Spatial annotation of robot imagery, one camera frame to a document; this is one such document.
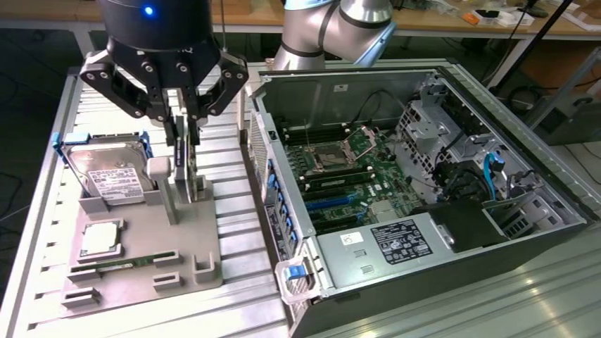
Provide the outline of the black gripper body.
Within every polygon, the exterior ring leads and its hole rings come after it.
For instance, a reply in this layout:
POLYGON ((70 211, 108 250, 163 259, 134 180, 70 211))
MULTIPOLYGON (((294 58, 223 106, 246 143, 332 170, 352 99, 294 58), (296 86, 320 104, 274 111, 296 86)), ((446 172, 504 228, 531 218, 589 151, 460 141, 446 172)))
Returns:
POLYGON ((199 85, 220 60, 210 1, 102 1, 115 63, 142 83, 199 85))

